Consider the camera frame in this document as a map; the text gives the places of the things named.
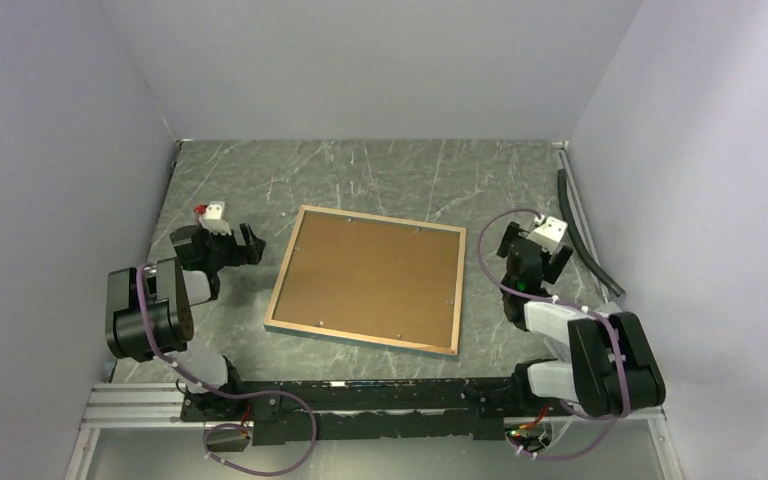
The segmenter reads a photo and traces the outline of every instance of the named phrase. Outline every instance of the metal frame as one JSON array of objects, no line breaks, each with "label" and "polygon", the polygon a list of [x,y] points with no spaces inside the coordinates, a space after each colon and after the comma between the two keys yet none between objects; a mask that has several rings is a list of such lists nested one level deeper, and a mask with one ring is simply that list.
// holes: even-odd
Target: metal frame
[{"label": "metal frame", "polygon": [[[445,232],[458,236],[458,258],[457,258],[457,270],[454,279],[454,297],[450,303],[452,308],[452,333],[451,343],[449,346],[440,345],[426,345],[424,343],[416,343],[410,341],[401,340],[401,337],[397,339],[385,338],[373,335],[364,335],[360,333],[352,333],[344,330],[335,330],[323,326],[303,325],[295,322],[281,321],[275,318],[275,310],[278,308],[278,304],[281,301],[281,295],[284,290],[284,280],[290,269],[290,263],[292,262],[295,251],[298,250],[296,245],[299,237],[299,232],[303,228],[305,215],[320,214],[320,215],[333,215],[336,217],[346,218],[347,221],[353,219],[369,220],[372,222],[383,223],[386,225],[395,226],[409,226],[416,227],[417,231],[434,230],[438,232]],[[370,343],[375,345],[386,345],[390,347],[406,348],[409,350],[418,350],[423,352],[437,353],[441,355],[453,355],[458,354],[458,345],[460,343],[460,331],[461,331],[461,299],[463,296],[463,280],[464,280],[464,266],[466,258],[466,228],[454,227],[451,225],[441,225],[429,222],[418,222],[415,220],[406,220],[401,218],[385,217],[381,215],[373,215],[369,213],[350,212],[347,210],[337,210],[334,208],[316,207],[311,205],[302,205],[299,207],[299,213],[296,217],[296,224],[293,227],[293,233],[290,235],[290,242],[287,244],[287,251],[284,254],[284,260],[281,263],[281,269],[278,272],[278,279],[275,282],[275,289],[272,291],[272,298],[269,301],[269,306],[266,309],[266,318],[263,320],[264,327],[268,329],[279,329],[289,332],[302,332],[311,335],[322,335],[326,337],[342,338],[351,341],[357,341],[361,343]]]},{"label": "metal frame", "polygon": [[[569,173],[569,161],[565,152],[566,142],[561,148],[554,148],[558,165]],[[573,214],[582,231],[585,244],[590,249],[593,258],[598,262],[593,248],[593,239],[581,209],[581,202],[575,188],[572,175],[569,175],[569,189],[573,203]],[[608,292],[595,278],[600,293],[607,301]],[[174,383],[146,384],[96,384],[90,394],[87,408],[81,420],[78,439],[72,453],[72,459],[66,472],[66,480],[85,480],[95,454],[99,434],[103,429],[122,428],[189,428],[200,429],[212,427],[221,422],[182,422],[179,418],[184,402],[184,395],[178,391]],[[331,413],[350,413],[345,411]],[[577,417],[547,417],[544,422],[566,423],[570,419],[580,421]],[[506,425],[514,425],[533,421],[532,417],[508,417]],[[667,418],[662,408],[647,408],[629,415],[624,422],[645,421],[652,435],[652,443],[658,455],[664,478],[681,480],[685,478],[684,471],[678,459],[672,438],[670,436]]]}]

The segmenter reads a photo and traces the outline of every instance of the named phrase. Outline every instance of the brown tray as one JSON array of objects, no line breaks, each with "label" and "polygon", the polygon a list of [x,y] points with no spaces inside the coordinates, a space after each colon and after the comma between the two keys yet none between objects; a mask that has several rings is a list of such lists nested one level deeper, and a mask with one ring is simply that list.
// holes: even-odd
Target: brown tray
[{"label": "brown tray", "polygon": [[457,355],[466,229],[304,205],[264,326]]}]

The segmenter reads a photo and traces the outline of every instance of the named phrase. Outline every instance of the cable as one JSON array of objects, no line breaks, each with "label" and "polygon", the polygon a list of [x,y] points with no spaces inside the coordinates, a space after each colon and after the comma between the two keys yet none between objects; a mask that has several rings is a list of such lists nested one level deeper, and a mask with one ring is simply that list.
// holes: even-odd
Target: cable
[{"label": "cable", "polygon": [[599,279],[599,281],[602,282],[615,297],[622,297],[625,295],[625,290],[616,282],[616,280],[608,275],[608,272],[602,269],[584,245],[584,240],[581,238],[581,233],[578,231],[578,226],[575,224],[575,217],[572,214],[569,194],[567,193],[567,171],[563,168],[558,170],[558,207],[561,209],[561,217],[567,222],[567,232],[570,234],[572,246],[575,248],[576,253],[578,253],[578,258],[584,263],[584,266],[593,272],[593,275],[596,275],[596,278]]},{"label": "cable", "polygon": [[540,409],[540,414],[537,415],[537,418],[534,419],[533,422],[530,423],[523,423],[519,426],[521,430],[530,430],[537,426],[538,423],[540,423],[540,420],[543,420],[543,417],[546,416],[546,413],[549,412],[549,404],[543,405],[543,408]]},{"label": "cable", "polygon": [[277,476],[292,472],[293,470],[299,468],[305,462],[305,460],[307,460],[308,457],[310,457],[311,452],[313,452],[313,446],[316,442],[316,417],[313,415],[313,409],[311,409],[310,406],[307,403],[305,403],[305,401],[302,400],[301,398],[293,395],[292,393],[284,392],[281,390],[263,390],[260,392],[244,393],[244,394],[223,392],[222,390],[219,390],[213,385],[208,385],[202,382],[195,375],[191,374],[190,372],[188,372],[187,370],[179,366],[178,362],[176,362],[174,359],[172,359],[167,355],[164,355],[163,352],[160,351],[160,348],[157,346],[157,340],[154,338],[154,332],[152,331],[152,328],[151,328],[151,319],[148,316],[148,302],[146,301],[146,292],[145,292],[145,269],[148,266],[150,266],[149,263],[144,263],[137,268],[137,302],[139,303],[139,306],[140,306],[140,314],[142,315],[143,328],[145,328],[146,337],[148,338],[148,344],[151,347],[151,351],[152,353],[154,353],[154,356],[168,363],[169,366],[172,368],[172,370],[174,370],[178,375],[183,377],[185,380],[188,380],[190,383],[193,383],[199,387],[202,387],[211,393],[219,395],[220,397],[224,397],[232,400],[245,400],[248,398],[262,397],[266,395],[280,395],[282,397],[289,398],[290,400],[298,403],[305,411],[307,411],[308,416],[310,416],[310,426],[311,426],[310,445],[308,445],[307,450],[305,450],[304,454],[302,454],[301,458],[296,463],[290,465],[289,467],[283,470],[276,470],[274,472],[262,472],[259,470],[252,470],[250,468],[237,465],[234,462],[225,460],[219,455],[216,455],[215,453],[211,452],[210,449],[208,448],[207,440],[215,431],[234,429],[240,432],[248,432],[248,427],[243,425],[238,425],[236,423],[222,423],[205,432],[204,437],[202,438],[202,446],[204,447],[204,452],[205,452],[204,458],[205,459],[210,458],[211,460],[218,462],[226,467],[230,467],[239,472],[247,473],[249,475],[255,475],[258,477],[277,477]]},{"label": "cable", "polygon": [[581,310],[586,315],[590,315],[593,318],[596,319],[597,322],[601,323],[602,326],[605,327],[605,330],[608,332],[608,338],[611,342],[611,350],[614,353],[614,358],[616,358],[616,366],[617,366],[617,376],[619,377],[619,387],[620,387],[620,396],[622,397],[622,403],[623,403],[623,409],[620,413],[619,417],[610,417],[612,421],[608,423],[608,425],[605,427],[605,429],[602,431],[602,433],[599,434],[598,437],[596,437],[593,442],[588,445],[587,447],[583,448],[582,450],[579,450],[575,453],[570,453],[566,455],[539,455],[537,456],[538,460],[545,460],[545,461],[563,461],[563,460],[573,460],[579,457],[582,457],[584,455],[587,455],[590,453],[594,448],[596,448],[599,443],[602,442],[602,440],[605,439],[605,437],[608,435],[608,433],[614,428],[614,425],[616,424],[617,418],[622,418],[628,416],[629,413],[631,413],[631,400],[629,399],[628,395],[628,380],[625,376],[625,366],[623,366],[622,362],[622,352],[620,351],[620,344],[619,340],[617,339],[617,334],[614,332],[614,327],[611,326],[611,322],[608,321],[607,318],[605,318],[604,315],[594,312],[593,310],[590,310],[589,308],[581,305],[576,305],[574,303],[564,302],[560,300],[557,296],[553,296],[550,298],[545,297],[538,297],[536,295],[529,295],[527,293],[518,292],[512,288],[508,288],[504,285],[502,285],[501,282],[496,280],[496,278],[493,276],[492,273],[490,273],[490,269],[487,267],[487,265],[484,262],[484,255],[481,253],[481,243],[484,240],[484,235],[487,233],[487,229],[490,228],[490,225],[495,223],[500,218],[513,214],[513,213],[530,213],[538,218],[541,218],[543,215],[538,212],[537,210],[533,210],[530,208],[514,208],[511,210],[504,211],[495,217],[491,218],[490,221],[488,221],[484,227],[481,228],[481,232],[478,234],[478,245],[476,246],[476,253],[478,254],[478,266],[481,267],[481,271],[484,272],[484,275],[487,276],[487,278],[490,280],[493,285],[499,287],[502,291],[508,292],[511,295],[515,295],[518,297],[526,298],[531,301],[535,302],[544,302],[544,303],[555,303],[561,306],[574,308],[576,310]]}]

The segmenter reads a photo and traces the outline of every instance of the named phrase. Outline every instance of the white panel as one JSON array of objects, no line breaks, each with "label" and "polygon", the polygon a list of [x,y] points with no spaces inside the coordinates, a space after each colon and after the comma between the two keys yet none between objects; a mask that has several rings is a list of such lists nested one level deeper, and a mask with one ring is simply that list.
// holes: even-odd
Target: white panel
[{"label": "white panel", "polygon": [[172,152],[98,2],[0,0],[0,479],[64,477]]},{"label": "white panel", "polygon": [[565,139],[640,0],[103,0],[180,138]]}]

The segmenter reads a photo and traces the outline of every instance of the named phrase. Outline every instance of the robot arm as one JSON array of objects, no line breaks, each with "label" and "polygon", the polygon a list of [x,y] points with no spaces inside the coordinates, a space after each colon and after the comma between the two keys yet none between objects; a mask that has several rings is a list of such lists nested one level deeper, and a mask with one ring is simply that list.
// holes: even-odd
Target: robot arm
[{"label": "robot arm", "polygon": [[511,222],[496,252],[506,258],[502,285],[547,298],[533,301],[502,290],[505,315],[517,328],[543,335],[555,357],[517,365],[513,382],[532,401],[557,398],[581,405],[593,417],[619,415],[623,405],[616,362],[621,361],[631,409],[661,405],[664,380],[635,314],[619,308],[603,312],[609,313],[622,348],[623,358],[616,359],[605,328],[593,315],[549,300],[543,282],[555,283],[572,255],[561,245],[566,227],[562,220],[546,216],[538,217],[531,231]]}]

